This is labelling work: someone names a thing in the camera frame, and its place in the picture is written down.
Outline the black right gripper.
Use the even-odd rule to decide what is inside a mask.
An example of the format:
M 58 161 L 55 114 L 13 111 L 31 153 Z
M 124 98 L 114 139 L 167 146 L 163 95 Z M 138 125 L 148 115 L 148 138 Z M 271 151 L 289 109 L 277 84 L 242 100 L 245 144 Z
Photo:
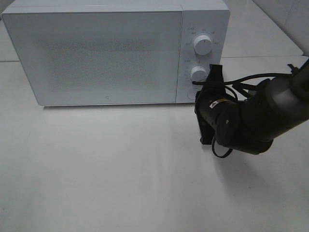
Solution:
M 223 66 L 210 64 L 210 72 L 205 82 L 199 83 L 202 89 L 196 93 L 195 114 L 200 130 L 200 142 L 227 148 L 226 155 L 233 150 L 258 155 L 266 152 L 273 141 L 259 141 L 243 126 L 240 117 L 241 103 L 236 93 L 225 86 Z

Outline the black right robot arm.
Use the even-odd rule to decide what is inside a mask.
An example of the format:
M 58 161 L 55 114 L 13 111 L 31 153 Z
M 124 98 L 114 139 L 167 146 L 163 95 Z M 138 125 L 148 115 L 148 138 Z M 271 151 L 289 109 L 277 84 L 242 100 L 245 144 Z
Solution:
M 258 155 L 273 140 L 309 118 L 309 65 L 290 73 L 259 73 L 226 82 L 222 65 L 210 65 L 198 82 L 195 114 L 203 145 Z

